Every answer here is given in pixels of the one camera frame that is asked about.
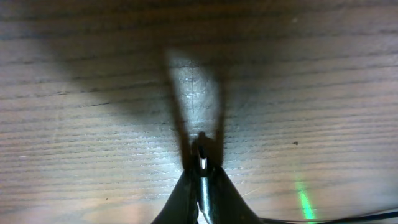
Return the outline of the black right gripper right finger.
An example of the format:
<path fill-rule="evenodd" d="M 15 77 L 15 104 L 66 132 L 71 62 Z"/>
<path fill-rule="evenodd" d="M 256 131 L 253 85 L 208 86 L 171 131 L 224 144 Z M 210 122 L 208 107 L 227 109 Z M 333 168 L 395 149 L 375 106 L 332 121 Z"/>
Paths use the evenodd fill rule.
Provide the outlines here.
<path fill-rule="evenodd" d="M 220 167 L 215 168 L 211 176 L 211 204 L 213 223 L 262 224 Z"/>

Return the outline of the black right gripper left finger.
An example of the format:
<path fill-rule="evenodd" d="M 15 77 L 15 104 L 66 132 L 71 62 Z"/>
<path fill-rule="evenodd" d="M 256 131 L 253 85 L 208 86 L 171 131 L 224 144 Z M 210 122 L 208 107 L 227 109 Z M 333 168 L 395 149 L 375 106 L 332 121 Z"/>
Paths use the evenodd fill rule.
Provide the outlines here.
<path fill-rule="evenodd" d="M 197 224 L 197 186 L 192 171 L 183 171 L 152 224 Z"/>

